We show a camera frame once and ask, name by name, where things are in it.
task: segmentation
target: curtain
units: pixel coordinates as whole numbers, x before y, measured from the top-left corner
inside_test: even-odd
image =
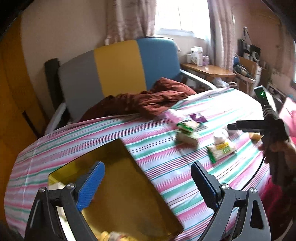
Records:
[[[105,45],[153,36],[156,0],[109,0]]]
[[[232,71],[236,40],[231,6],[228,0],[208,0],[208,6],[211,21],[212,63]]]

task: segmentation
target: brown cloth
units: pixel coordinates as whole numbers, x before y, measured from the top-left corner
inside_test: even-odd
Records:
[[[108,115],[124,115],[140,113],[142,117],[153,119],[155,116],[172,107],[179,100],[196,92],[187,85],[161,78],[149,91],[140,94],[109,95],[89,108],[80,121],[87,121]]]

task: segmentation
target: cable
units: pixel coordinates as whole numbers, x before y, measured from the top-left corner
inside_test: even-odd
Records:
[[[254,175],[251,177],[251,179],[242,187],[242,189],[241,189],[241,191],[253,180],[253,178],[256,176],[256,174],[259,172],[259,170],[260,170],[260,168],[261,168],[261,166],[262,166],[262,164],[263,164],[263,161],[264,161],[264,159],[265,159],[265,155],[263,156],[263,158],[262,158],[262,161],[261,161],[261,163],[260,163],[260,165],[259,165],[259,167],[258,167],[258,169],[257,169],[257,171],[254,173]]]

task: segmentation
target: plastic bag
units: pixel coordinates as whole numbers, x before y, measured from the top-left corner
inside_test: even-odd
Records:
[[[230,87],[229,84],[227,84],[225,81],[223,81],[221,78],[216,77],[213,80],[213,85],[216,86],[217,88],[223,88],[223,87]]]

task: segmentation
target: pink and green striped sheet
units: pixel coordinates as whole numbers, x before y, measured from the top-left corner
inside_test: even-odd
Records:
[[[201,130],[199,147],[176,143],[176,128],[159,116],[151,121],[139,115],[112,116],[75,123],[46,135],[23,150],[7,186],[4,205],[10,227],[24,236],[27,219],[37,190],[47,186],[48,175],[75,158],[114,139],[121,138],[153,185],[184,227],[176,240],[198,240],[213,214],[208,209],[190,175],[190,166],[200,161],[221,183],[242,188],[257,170],[262,154],[248,133],[238,132],[230,139],[237,153],[212,164],[206,146],[213,143],[212,133],[237,119],[260,119],[260,104],[235,89],[222,88],[203,92],[178,102],[174,109],[186,114],[201,113],[208,119]],[[269,178],[269,166],[263,164],[248,185],[259,192]],[[236,210],[228,228],[233,225]]]

